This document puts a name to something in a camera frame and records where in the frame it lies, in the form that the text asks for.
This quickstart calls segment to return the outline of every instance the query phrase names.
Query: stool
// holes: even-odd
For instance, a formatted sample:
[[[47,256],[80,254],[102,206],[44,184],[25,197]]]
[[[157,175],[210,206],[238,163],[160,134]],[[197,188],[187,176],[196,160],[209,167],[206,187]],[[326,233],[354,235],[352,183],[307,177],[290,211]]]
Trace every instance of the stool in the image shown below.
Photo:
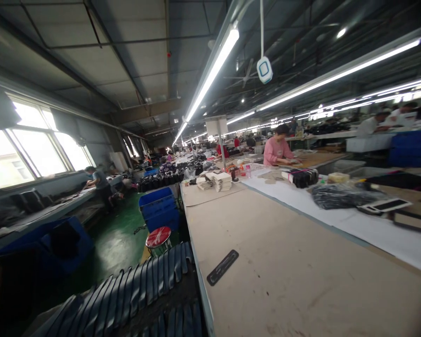
[[[161,255],[169,247],[172,247],[170,243],[170,235],[172,230],[168,227],[159,227],[158,229],[153,230],[150,235],[148,235],[145,246],[148,248],[150,255],[152,257]]]

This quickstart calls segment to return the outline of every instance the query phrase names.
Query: red stool seat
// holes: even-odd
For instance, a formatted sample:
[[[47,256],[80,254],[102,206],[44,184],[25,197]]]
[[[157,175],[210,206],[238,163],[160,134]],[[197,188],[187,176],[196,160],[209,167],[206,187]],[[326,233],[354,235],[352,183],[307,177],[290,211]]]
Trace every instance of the red stool seat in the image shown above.
[[[171,233],[172,230],[170,228],[159,227],[148,235],[145,245],[150,249],[158,248],[170,238]]]

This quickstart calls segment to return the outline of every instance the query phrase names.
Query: paper bundle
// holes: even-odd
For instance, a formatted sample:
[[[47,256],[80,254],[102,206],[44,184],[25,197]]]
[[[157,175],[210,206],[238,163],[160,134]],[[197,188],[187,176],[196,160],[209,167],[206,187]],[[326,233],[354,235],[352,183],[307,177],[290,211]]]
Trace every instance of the paper bundle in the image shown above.
[[[212,187],[212,182],[206,180],[206,178],[201,177],[196,179],[196,184],[202,190],[207,190],[208,188]]]
[[[217,192],[229,190],[232,186],[232,179],[226,172],[214,176],[214,186]]]

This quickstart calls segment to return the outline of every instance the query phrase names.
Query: worker in white shirt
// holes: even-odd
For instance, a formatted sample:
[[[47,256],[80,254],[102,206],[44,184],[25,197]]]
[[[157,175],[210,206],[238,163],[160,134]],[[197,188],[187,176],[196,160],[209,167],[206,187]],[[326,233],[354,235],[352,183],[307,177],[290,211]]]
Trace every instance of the worker in white shirt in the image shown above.
[[[390,115],[387,111],[378,112],[374,117],[370,117],[360,123],[357,129],[357,137],[368,137],[375,132],[387,131],[391,126],[378,126]]]
[[[409,102],[409,103],[404,104],[400,108],[393,110],[391,114],[387,117],[387,119],[385,120],[384,124],[395,125],[400,114],[411,112],[417,106],[418,106],[417,102]]]

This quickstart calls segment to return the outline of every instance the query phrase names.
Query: green floor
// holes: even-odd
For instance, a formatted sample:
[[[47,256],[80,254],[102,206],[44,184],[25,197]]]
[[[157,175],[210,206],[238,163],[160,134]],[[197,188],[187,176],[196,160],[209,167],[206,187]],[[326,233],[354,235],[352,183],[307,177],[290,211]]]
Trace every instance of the green floor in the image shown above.
[[[30,318],[0,331],[0,336],[20,336],[39,313],[61,304],[72,294],[88,290],[111,274],[118,274],[120,269],[137,265],[148,235],[147,229],[134,235],[136,228],[145,223],[138,207],[141,195],[131,194],[114,214],[103,215],[88,231],[95,248],[80,268],[64,280],[38,289]]]

